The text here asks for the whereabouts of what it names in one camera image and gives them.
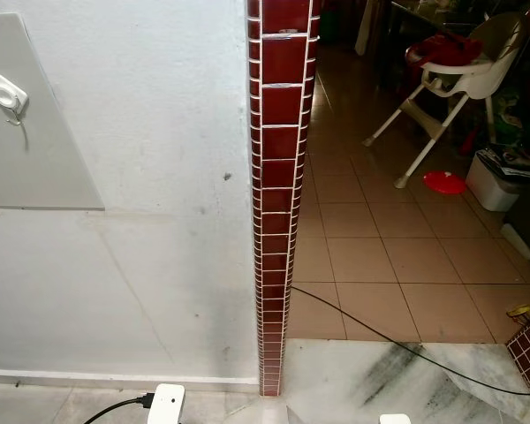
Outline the stack of magazines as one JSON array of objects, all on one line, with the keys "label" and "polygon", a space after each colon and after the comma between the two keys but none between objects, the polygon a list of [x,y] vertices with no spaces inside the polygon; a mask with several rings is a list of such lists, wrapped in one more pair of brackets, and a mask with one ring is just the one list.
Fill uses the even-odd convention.
[{"label": "stack of magazines", "polygon": [[503,180],[530,180],[530,153],[520,148],[491,144],[478,150],[476,157]]}]

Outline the white plastic bin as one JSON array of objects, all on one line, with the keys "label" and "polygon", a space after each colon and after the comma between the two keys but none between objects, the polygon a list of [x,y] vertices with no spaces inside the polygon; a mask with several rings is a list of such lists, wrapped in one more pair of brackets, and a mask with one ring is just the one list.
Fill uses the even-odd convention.
[{"label": "white plastic bin", "polygon": [[496,174],[488,166],[486,150],[474,153],[473,162],[466,175],[466,185],[483,209],[504,213],[511,209],[519,198],[523,186],[504,180],[503,176],[503,173]]}]

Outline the red round plate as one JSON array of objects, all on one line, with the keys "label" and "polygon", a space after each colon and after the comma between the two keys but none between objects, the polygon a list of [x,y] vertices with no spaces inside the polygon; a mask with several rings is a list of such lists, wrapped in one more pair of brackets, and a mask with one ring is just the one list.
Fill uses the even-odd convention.
[{"label": "red round plate", "polygon": [[467,184],[462,178],[454,173],[443,172],[442,170],[424,173],[422,182],[430,190],[443,195],[461,194],[467,189]]}]

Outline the white baby high chair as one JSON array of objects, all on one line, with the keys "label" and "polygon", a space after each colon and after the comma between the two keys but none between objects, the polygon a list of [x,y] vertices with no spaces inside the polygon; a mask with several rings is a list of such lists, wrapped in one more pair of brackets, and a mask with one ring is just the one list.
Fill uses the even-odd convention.
[{"label": "white baby high chair", "polygon": [[[420,72],[419,85],[412,90],[401,105],[390,114],[389,118],[371,136],[362,142],[369,147],[374,144],[383,131],[391,125],[399,114],[406,113],[414,118],[419,125],[429,134],[428,144],[421,150],[417,158],[407,167],[401,178],[394,183],[395,187],[402,189],[409,183],[410,177],[424,157],[429,154],[438,139],[445,133],[454,117],[458,115],[468,100],[483,100],[486,102],[488,137],[494,141],[496,131],[494,128],[494,105],[491,95],[502,85],[504,77],[519,56],[520,49],[525,40],[525,17],[518,12],[500,13],[487,18],[478,25],[466,39],[475,39],[483,43],[483,50],[476,59],[463,67],[443,67],[437,64],[424,64],[422,67],[407,69]],[[440,122],[435,117],[429,116],[420,109],[414,98],[419,93],[427,90],[442,98],[459,95],[459,100],[454,108],[448,112],[444,121]]]}]

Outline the red cloth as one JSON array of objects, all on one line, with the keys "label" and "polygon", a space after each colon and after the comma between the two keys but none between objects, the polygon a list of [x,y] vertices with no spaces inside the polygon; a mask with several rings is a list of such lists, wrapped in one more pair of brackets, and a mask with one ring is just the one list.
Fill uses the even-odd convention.
[{"label": "red cloth", "polygon": [[438,33],[414,43],[406,50],[404,59],[410,67],[437,64],[443,67],[463,67],[470,64],[483,50],[483,43],[451,33]]}]

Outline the red tiled pillar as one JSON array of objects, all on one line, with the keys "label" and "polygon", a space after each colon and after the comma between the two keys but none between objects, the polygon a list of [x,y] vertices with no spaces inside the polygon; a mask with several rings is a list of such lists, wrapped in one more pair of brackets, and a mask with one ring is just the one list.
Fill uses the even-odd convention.
[{"label": "red tiled pillar", "polygon": [[254,299],[264,397],[282,393],[322,3],[247,0]]}]

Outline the grey wall panel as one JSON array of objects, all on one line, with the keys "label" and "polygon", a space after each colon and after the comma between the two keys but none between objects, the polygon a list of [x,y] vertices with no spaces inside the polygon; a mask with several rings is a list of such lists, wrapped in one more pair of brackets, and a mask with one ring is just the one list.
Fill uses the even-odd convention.
[{"label": "grey wall panel", "polygon": [[0,74],[28,95],[22,125],[8,124],[0,108],[0,208],[103,210],[18,13],[0,13]]}]

